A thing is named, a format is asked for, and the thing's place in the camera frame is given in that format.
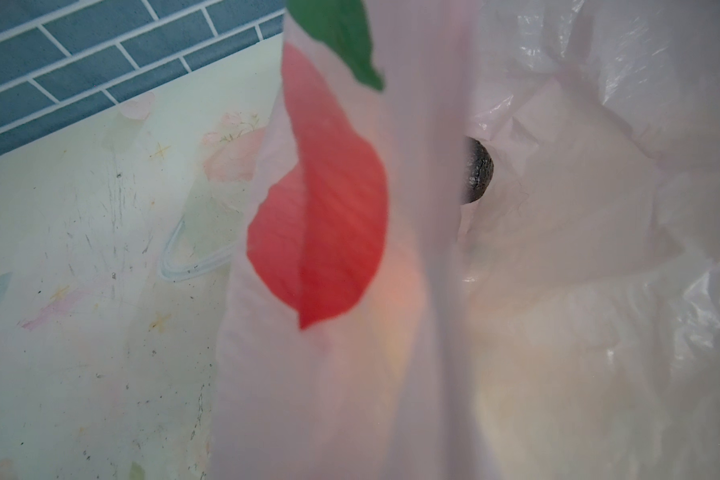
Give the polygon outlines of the pink plastic bag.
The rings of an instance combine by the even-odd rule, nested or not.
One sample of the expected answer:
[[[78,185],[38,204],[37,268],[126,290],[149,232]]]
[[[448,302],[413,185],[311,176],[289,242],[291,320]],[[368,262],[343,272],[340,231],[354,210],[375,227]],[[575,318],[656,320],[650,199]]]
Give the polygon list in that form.
[[[720,1],[289,1],[282,33],[208,477],[720,479]]]

